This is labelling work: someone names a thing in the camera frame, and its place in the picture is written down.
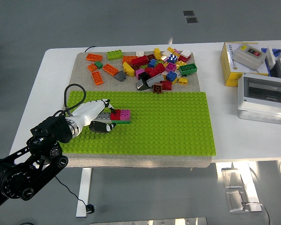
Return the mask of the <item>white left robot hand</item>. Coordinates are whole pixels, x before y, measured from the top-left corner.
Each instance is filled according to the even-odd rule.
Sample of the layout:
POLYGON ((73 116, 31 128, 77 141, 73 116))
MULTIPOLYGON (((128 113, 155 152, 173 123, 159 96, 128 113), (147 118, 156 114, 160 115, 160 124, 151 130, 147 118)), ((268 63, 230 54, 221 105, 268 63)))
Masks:
POLYGON ((110 109, 112 113, 116 113, 109 99, 100 99, 81 104, 71 116, 66 117, 73 137, 77 137, 82 132, 83 127, 90 125, 105 108, 110 109))

